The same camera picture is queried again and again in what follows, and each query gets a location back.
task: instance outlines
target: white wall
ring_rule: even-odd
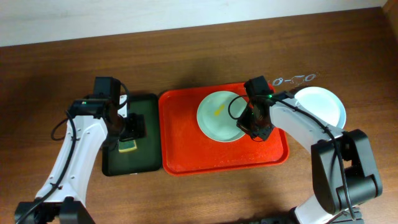
[[[382,6],[387,0],[0,0],[0,46]]]

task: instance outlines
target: dark green tray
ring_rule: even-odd
[[[102,173],[107,176],[135,174],[162,167],[159,110],[155,94],[133,96],[129,113],[143,114],[146,136],[136,139],[137,149],[119,152],[118,148],[103,149]]]

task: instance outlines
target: white plate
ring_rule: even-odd
[[[202,100],[198,107],[197,121],[207,137],[219,142],[231,142],[244,136],[244,132],[236,126],[236,120],[228,114],[228,105],[237,96],[230,91],[218,91]],[[243,98],[235,100],[231,105],[232,116],[240,116],[246,104]]]
[[[327,123],[343,128],[346,124],[346,110],[340,99],[331,91],[320,87],[307,87],[294,96],[307,110]]]

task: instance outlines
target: orange plastic tray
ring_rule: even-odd
[[[243,83],[234,83],[170,90],[160,97],[163,167],[169,174],[180,176],[271,166],[283,163],[289,156],[285,132],[278,128],[274,128],[264,142],[255,142],[248,135],[227,143],[205,136],[197,123],[197,109],[207,95],[221,90],[246,94]]]

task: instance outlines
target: sponge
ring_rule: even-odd
[[[119,142],[119,152],[131,152],[137,149],[136,140]]]

